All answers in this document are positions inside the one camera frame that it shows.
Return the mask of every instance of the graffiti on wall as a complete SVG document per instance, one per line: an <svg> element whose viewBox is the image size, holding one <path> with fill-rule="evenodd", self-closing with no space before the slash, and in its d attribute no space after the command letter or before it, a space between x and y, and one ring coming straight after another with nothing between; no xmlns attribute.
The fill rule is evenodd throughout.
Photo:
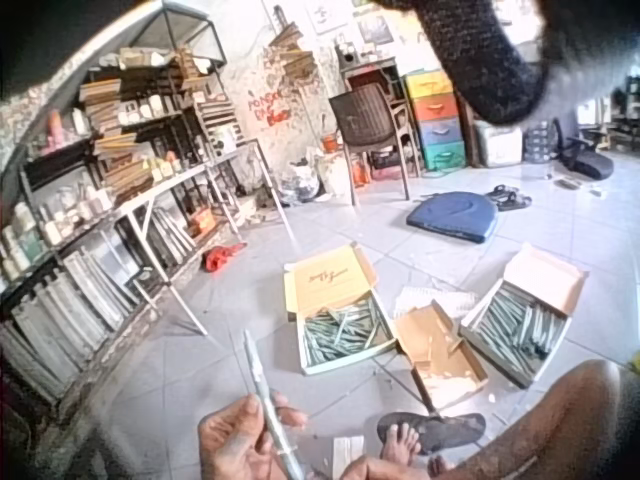
<svg viewBox="0 0 640 480"><path fill-rule="evenodd" d="M249 110L256 116L259 122L266 122L268 126L289 120L291 118L291 109L282 108L283 103L282 90L273 90L264 95L255 95L251 90L249 94Z"/></svg>

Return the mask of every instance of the red tool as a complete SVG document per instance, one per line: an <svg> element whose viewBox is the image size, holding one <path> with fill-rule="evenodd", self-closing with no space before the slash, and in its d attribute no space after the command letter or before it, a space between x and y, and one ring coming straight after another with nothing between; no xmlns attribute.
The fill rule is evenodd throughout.
<svg viewBox="0 0 640 480"><path fill-rule="evenodd" d="M204 254L204 268L207 272L216 272L225 265L229 258L246 247L246 243L237 243L231 247L213 247Z"/></svg>

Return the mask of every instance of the open cardboard box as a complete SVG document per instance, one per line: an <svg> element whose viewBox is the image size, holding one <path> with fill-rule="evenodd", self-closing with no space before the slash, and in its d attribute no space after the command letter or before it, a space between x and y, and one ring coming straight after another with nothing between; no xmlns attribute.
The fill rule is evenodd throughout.
<svg viewBox="0 0 640 480"><path fill-rule="evenodd" d="M460 322L459 334L469 340L474 348L487 357L510 380L522 388L527 388L542 376L567 334L572 321L571 315L576 308L587 277L587 272L525 243L520 252L505 267L503 277ZM564 319L564 326L551 352L544 361L539 362L535 375L531 377L514 369L510 363L496 355L474 332L474 328L484 317L494 295L504 283L532 295L559 318Z"/></svg>
<svg viewBox="0 0 640 480"><path fill-rule="evenodd" d="M285 301L287 311L295 317L300 364L305 374L328 372L394 348L396 339L389 318L373 289L376 282L375 270L357 243L285 265ZM304 336L306 319L327 307L339 309L369 296L377 306L382 322L373 346L354 355L313 365L307 356Z"/></svg>
<svg viewBox="0 0 640 480"><path fill-rule="evenodd" d="M422 400L430 410L466 400L487 383L489 377L476 354L466 340L458 343L453 320L437 302L396 318L395 330L411 362L411 374Z"/></svg>

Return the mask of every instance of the black sandal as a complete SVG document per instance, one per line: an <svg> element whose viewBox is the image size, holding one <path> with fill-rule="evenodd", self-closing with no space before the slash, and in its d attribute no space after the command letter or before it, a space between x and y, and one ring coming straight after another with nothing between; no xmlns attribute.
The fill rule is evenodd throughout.
<svg viewBox="0 0 640 480"><path fill-rule="evenodd" d="M521 210L530 207L532 203L533 200L531 200L531 197L511 192L506 200L497 202L496 205L498 206L498 211L509 212L511 210Z"/></svg>
<svg viewBox="0 0 640 480"><path fill-rule="evenodd" d="M487 421L479 413L458 417L426 417L415 413L391 413L378 422L378 437L382 443L387 440L391 425L406 423L420 435L419 455L430 455L445 448L455 448L477 442L487 429Z"/></svg>
<svg viewBox="0 0 640 480"><path fill-rule="evenodd" d="M485 194L490 200L494 202L506 197L510 193L517 193L519 190L516 187L509 187L507 185L498 185L492 192Z"/></svg>

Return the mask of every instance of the bare foot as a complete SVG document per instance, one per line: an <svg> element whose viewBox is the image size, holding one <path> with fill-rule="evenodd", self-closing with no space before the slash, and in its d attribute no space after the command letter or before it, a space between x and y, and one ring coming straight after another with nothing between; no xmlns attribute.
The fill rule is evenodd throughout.
<svg viewBox="0 0 640 480"><path fill-rule="evenodd" d="M420 442L418 442L418 432L409 425L403 423L400 428L398 425L391 425L387 431L387 440L384 442L380 458L388 462L397 463L408 467L413 460L413 456L420 452Z"/></svg>
<svg viewBox="0 0 640 480"><path fill-rule="evenodd" d="M435 478L442 475L447 470L451 470L453 465L449 464L442 455L434 455L427 462L427 473L429 477Z"/></svg>

